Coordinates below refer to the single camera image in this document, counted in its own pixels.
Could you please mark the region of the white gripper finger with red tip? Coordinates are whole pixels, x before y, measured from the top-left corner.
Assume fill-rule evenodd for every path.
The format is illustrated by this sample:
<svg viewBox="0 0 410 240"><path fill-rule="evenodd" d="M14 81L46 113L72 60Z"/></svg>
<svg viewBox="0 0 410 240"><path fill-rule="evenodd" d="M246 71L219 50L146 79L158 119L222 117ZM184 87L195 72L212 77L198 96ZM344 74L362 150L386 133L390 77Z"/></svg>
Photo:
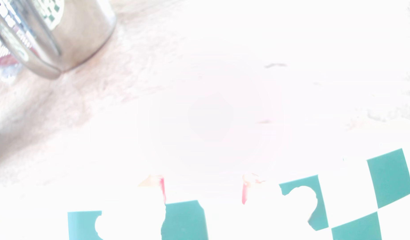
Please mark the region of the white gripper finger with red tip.
<svg viewBox="0 0 410 240"><path fill-rule="evenodd" d="M293 240L292 202L278 184L256 174L242 176L246 189L243 221L247 240Z"/></svg>
<svg viewBox="0 0 410 240"><path fill-rule="evenodd" d="M126 185L117 193L121 207L118 240L161 240L166 216L163 175L149 175L137 186Z"/></svg>

